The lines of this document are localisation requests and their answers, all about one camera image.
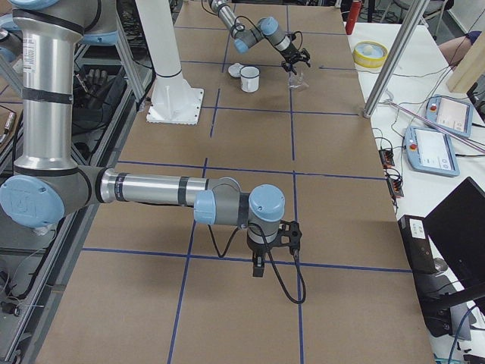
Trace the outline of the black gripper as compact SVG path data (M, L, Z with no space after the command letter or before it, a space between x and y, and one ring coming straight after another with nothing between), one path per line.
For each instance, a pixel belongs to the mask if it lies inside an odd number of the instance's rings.
M281 51L280 54L284 58L284 60L281 62L281 67L287 73L296 73L294 65L299 62L303 62L308 67L311 67L311 56L305 48L298 50L293 44L290 44L286 49Z
M268 252L268 248L264 244L250 243L250 250L252 251L252 277L264 277L264 262Z

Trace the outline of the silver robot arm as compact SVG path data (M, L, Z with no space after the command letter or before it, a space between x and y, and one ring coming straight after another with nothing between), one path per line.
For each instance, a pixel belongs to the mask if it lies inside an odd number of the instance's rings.
M42 228L89 205L141 202L186 206L200 224L246 229L253 274L260 277L283 237L285 198L263 184L250 193L231 178L127 174L72 158L75 47L85 36L117 32L113 1L15 1L23 36L23 151L1 187L13 221Z
M245 16L236 16L228 1L207 1L211 13L225 25L233 39L238 53L246 53L262 40L267 40L283 58L281 67L287 73L297 74L295 64L299 62L311 66L311 56L293 41L297 32L285 32L274 17L263 17L256 24Z

